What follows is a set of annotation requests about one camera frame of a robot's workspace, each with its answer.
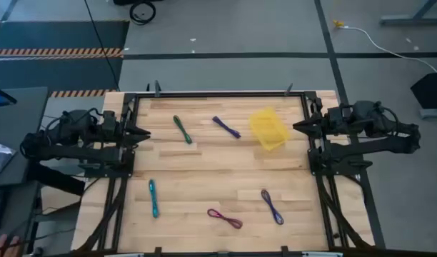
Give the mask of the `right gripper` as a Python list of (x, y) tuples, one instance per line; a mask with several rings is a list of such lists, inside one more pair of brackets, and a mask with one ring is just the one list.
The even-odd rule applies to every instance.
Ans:
[(322, 132), (325, 135), (348, 133), (348, 124), (341, 107), (329, 108), (322, 119), (306, 119), (294, 123), (293, 128), (309, 138), (321, 138)]

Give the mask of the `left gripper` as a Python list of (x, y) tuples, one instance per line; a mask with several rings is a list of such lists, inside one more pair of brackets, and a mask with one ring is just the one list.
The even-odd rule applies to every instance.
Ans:
[(102, 141), (104, 143), (127, 143), (128, 146), (135, 146), (138, 143), (150, 138), (150, 131), (139, 128), (135, 125), (127, 126), (127, 131), (133, 135), (127, 135), (126, 122), (105, 119), (102, 123)]

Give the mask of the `yellow translucent plastic bin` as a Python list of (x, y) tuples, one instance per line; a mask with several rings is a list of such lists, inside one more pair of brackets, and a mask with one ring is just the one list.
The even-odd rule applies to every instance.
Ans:
[(286, 125), (271, 107), (251, 114), (249, 124), (253, 135), (267, 151), (274, 150), (290, 139)]

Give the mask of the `grey side desk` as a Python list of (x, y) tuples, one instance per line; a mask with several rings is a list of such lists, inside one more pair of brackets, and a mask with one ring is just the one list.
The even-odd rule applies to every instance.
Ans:
[[(7, 89), (17, 103), (0, 107), (0, 144), (16, 151), (28, 133), (35, 133), (41, 127), (42, 118), (49, 97), (46, 87)], [(25, 182), (29, 160), (16, 153), (0, 173), (0, 186)]]

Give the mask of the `dark hazard striped floor mat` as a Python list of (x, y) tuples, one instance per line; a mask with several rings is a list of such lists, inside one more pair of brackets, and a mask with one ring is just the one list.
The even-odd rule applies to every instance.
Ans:
[(117, 90), (129, 22), (0, 22), (0, 89)]

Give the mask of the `black box on stand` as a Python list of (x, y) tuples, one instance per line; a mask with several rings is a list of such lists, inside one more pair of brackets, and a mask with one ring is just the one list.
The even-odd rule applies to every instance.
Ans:
[(411, 91), (421, 106), (421, 118), (437, 118), (437, 72), (425, 75), (412, 85)]

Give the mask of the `grey table foot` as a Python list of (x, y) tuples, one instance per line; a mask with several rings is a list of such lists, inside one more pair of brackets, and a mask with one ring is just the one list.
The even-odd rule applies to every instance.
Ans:
[(414, 14), (382, 16), (379, 24), (382, 26), (437, 26), (437, 16), (426, 16), (436, 4), (437, 0), (426, 0)]

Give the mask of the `person's hand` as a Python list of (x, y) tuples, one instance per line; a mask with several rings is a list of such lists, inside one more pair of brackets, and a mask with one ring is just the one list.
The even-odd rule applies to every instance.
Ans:
[(8, 236), (3, 234), (0, 236), (0, 257), (19, 257), (20, 238), (18, 236)]

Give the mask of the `black aluminium table frame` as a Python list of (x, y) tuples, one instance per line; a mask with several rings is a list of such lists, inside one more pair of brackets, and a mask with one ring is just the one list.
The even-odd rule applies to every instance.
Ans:
[(308, 167), (310, 143), (266, 151), (251, 114), (271, 107), (286, 127), (304, 118), (301, 92), (177, 92), (140, 96), (137, 125), (151, 138), (136, 149), (124, 204), (101, 245), (149, 256), (237, 257), (325, 251), (344, 240)]

